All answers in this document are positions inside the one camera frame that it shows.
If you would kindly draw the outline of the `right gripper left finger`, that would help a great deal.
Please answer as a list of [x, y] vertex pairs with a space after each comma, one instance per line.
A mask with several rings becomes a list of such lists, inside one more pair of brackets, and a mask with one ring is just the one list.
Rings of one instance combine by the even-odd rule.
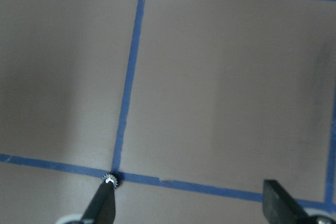
[[79, 223], [111, 224], [114, 223], [115, 216], [114, 184], [108, 181], [100, 184]]

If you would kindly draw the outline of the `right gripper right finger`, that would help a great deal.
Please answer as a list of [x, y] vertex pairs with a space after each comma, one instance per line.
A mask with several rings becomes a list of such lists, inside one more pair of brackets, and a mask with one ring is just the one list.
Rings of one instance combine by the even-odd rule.
[[315, 217], [309, 216], [276, 180], [264, 180], [262, 203], [263, 214], [268, 223], [315, 223]]

